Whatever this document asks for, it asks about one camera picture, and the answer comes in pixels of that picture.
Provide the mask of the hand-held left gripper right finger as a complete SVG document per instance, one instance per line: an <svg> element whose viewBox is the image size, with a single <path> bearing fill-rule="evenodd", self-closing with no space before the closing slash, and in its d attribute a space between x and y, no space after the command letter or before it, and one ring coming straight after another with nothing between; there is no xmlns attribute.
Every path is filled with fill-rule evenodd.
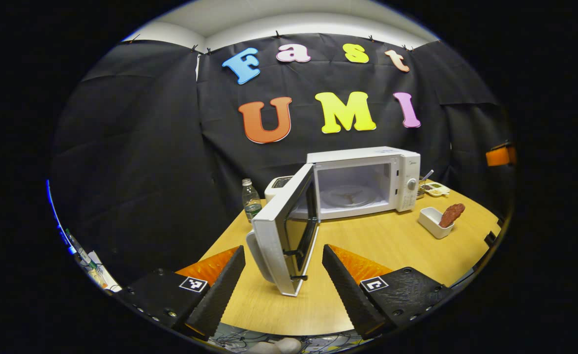
<svg viewBox="0 0 578 354"><path fill-rule="evenodd" d="M322 264L363 340L408 328L454 293L412 267L392 270L331 244Z"/></svg>

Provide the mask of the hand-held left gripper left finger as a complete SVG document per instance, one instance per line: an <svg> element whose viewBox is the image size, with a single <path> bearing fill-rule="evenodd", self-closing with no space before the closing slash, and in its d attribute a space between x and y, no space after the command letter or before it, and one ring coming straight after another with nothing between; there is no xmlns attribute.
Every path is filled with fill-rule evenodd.
<svg viewBox="0 0 578 354"><path fill-rule="evenodd" d="M244 267L244 247L237 246L177 272L157 269L123 287L115 298L159 325L208 340L219 326Z"/></svg>

